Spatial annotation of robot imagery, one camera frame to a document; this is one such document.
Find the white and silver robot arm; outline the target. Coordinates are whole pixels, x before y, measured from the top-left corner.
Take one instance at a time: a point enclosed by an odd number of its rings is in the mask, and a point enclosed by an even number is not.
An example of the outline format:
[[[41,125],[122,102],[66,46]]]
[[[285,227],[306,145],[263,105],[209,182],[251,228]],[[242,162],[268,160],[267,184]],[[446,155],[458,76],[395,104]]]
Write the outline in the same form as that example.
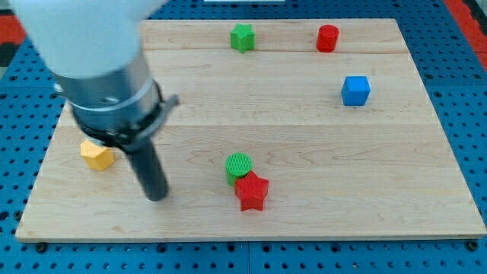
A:
[[[141,21],[167,0],[10,0],[84,134],[125,151],[150,145],[162,97]]]

